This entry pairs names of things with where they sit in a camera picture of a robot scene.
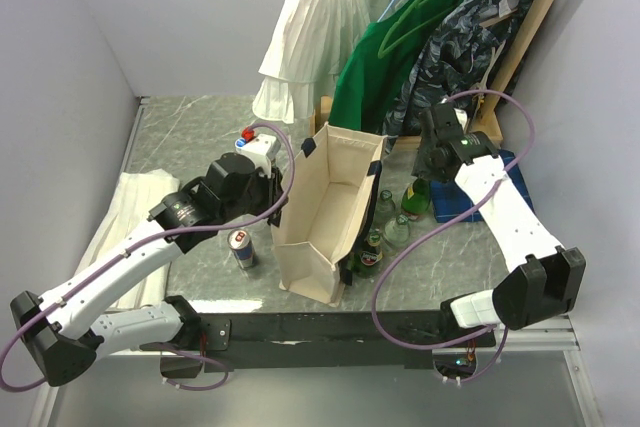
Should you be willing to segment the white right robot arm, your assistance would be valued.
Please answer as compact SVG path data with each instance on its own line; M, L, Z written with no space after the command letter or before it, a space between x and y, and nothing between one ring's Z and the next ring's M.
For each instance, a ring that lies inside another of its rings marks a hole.
M467 133L455 108L441 103L420 116L421 151L414 174L452 182L476 206L508 270L493 289L445 302L441 339L460 345L475 327L511 330L570 312L586 268L577 248L565 248L539 221L509 177L498 149L482 132Z

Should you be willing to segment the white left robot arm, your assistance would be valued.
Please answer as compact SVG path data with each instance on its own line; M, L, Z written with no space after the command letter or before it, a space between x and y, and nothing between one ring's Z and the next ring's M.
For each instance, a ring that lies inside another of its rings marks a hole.
M102 260L43 294L10 303L22 341L45 383L65 385L112 353L157 344L176 352L203 345L199 314L182 296L116 314L108 308L159 268L251 215L274 222L285 203L272 154L226 153L207 173L167 194Z

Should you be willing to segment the red bull can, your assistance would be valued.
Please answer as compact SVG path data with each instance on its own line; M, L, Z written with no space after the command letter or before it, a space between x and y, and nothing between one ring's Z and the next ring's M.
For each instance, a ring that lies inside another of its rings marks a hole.
M228 246L242 270L252 269L257 265L257 257L248 231L244 229L232 230L227 238Z

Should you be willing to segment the beige canvas tote bag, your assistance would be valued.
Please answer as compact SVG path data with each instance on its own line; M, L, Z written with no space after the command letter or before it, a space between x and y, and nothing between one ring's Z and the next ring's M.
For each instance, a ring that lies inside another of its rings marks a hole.
M280 224L271 228L283 290L337 306L351 282L346 258L372 224L383 136L323 126L305 139Z

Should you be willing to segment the green gold-capped glass bottle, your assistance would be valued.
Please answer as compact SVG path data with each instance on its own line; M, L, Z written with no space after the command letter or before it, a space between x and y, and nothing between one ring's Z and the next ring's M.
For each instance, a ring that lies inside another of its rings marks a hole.
M422 178L416 178L403 194L401 211L410 221L417 221L426 215L430 204L430 183Z

